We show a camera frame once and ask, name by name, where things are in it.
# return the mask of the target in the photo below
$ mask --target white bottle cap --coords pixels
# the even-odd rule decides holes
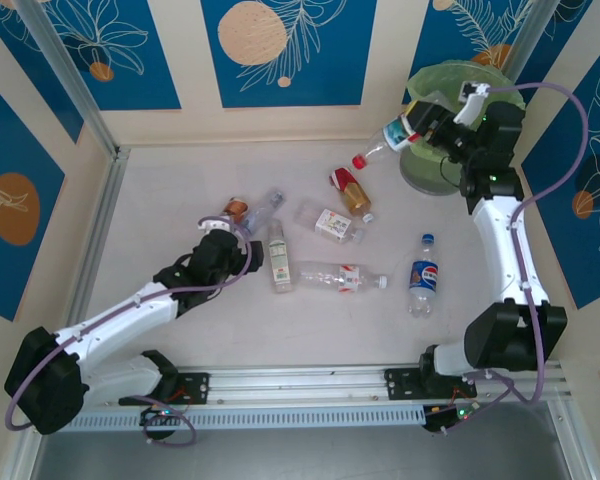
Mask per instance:
[[[353,243],[360,243],[364,238],[364,230],[358,228],[355,232],[353,232]]]

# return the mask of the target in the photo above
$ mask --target green plastic bag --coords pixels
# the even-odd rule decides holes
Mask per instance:
[[[511,80],[505,77],[500,70],[490,65],[480,65],[465,60],[448,60],[439,65],[421,68],[407,82],[407,91],[413,100],[422,100],[436,90],[442,93],[449,102],[451,109],[458,113],[463,105],[458,101],[458,94],[462,83],[466,81],[488,83],[492,87],[512,85]],[[490,94],[476,121],[471,125],[474,130],[482,121],[487,106],[491,102],[504,101],[513,103],[524,110],[525,103],[519,92]],[[446,155],[444,152],[427,145],[420,139],[412,147],[411,152],[418,157],[440,163]]]

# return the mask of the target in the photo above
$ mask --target gray floor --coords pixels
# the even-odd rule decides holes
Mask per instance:
[[[39,480],[558,480],[568,476],[545,407],[501,405],[449,434],[421,427],[199,432],[185,449],[139,433],[48,437]]]

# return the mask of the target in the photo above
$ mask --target trash bin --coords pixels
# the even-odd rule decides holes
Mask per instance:
[[[465,81],[488,83],[494,87],[512,85],[500,70],[490,65],[480,65],[465,60],[449,60],[439,65],[421,68],[407,82],[407,91],[413,100],[423,100],[434,92],[440,92],[447,108],[459,112],[463,105],[458,94]],[[491,102],[505,101],[524,109],[525,103],[519,92],[491,94],[484,102],[481,114],[471,128],[476,129]],[[405,180],[417,190],[430,195],[450,195],[458,190],[460,165],[445,160],[446,153],[435,149],[420,139],[410,149],[402,151],[400,171]]]

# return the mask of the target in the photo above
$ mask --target white tabletop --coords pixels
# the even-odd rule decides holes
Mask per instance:
[[[490,304],[482,242],[460,195],[418,193],[397,162],[355,173],[376,220],[361,245],[337,245],[295,225],[303,198],[344,211],[328,175],[360,142],[284,142],[137,148],[131,153],[89,316],[108,308],[188,253],[196,221],[231,196],[255,203],[272,186],[287,195],[277,217],[293,260],[368,265],[389,287],[355,295],[297,288],[276,294],[265,266],[220,297],[133,341],[121,355],[158,349],[180,366],[377,364],[417,361],[433,343],[460,339]],[[439,291],[428,319],[407,308],[407,275],[422,233],[436,236]],[[265,240],[266,231],[256,239]]]

